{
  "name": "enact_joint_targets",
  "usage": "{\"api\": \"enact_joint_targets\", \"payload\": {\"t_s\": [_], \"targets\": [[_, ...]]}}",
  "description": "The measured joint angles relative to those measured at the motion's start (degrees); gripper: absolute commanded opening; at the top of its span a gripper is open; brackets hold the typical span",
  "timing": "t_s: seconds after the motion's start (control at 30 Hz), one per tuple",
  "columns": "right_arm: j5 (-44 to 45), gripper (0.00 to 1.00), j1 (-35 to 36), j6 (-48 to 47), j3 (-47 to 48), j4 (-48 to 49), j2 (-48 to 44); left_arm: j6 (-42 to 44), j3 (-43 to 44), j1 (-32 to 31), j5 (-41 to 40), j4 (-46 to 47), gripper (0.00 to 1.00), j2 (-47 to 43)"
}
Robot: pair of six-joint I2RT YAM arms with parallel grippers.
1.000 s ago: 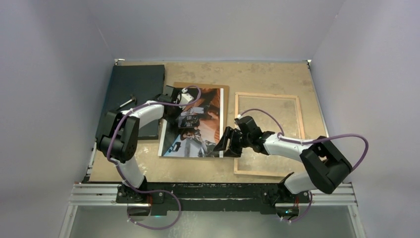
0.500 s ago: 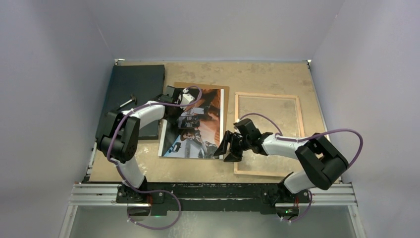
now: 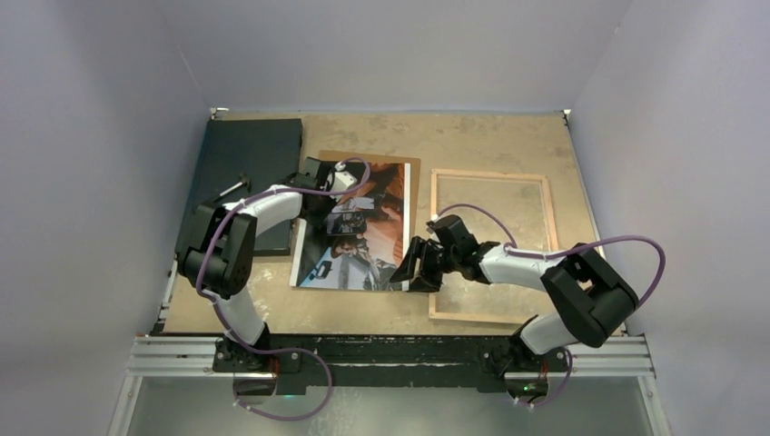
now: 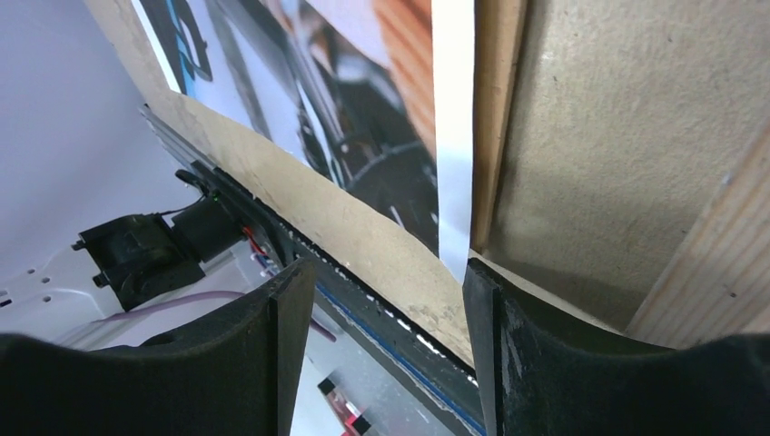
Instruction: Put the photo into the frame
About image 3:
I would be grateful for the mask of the printed photo with white border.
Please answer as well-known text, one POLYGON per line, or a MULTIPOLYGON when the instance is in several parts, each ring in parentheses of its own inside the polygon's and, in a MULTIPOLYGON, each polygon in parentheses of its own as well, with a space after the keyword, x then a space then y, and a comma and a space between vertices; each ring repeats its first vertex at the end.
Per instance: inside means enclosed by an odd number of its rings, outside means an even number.
POLYGON ((345 291, 406 291, 392 280, 408 249, 412 165, 372 163, 370 179, 319 224, 298 221, 289 285, 345 291))

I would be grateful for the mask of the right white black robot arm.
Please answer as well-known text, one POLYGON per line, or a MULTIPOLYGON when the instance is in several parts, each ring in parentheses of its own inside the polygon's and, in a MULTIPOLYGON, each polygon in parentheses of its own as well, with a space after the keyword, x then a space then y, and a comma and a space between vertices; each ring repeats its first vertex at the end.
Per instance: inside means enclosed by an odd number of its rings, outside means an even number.
POLYGON ((541 291, 551 300, 553 313, 525 322, 511 337, 509 356, 520 369, 574 343, 601 347, 640 305, 637 292, 589 244, 557 253, 481 243, 454 214, 428 227, 431 237, 410 240, 392 282, 406 282, 411 292, 438 292, 444 275, 458 273, 471 282, 541 291))

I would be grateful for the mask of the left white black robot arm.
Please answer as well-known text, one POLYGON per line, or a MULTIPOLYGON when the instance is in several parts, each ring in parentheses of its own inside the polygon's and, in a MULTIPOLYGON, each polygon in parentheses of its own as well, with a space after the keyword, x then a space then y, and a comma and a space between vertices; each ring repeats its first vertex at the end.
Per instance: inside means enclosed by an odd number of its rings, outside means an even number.
POLYGON ((225 336, 238 343, 235 359, 247 371, 265 368, 273 352, 267 323, 247 291, 257 237, 297 218, 323 223, 370 173, 370 164, 358 156, 337 163, 309 158, 300 171, 259 193, 193 208, 176 253, 177 272, 213 307, 225 336))

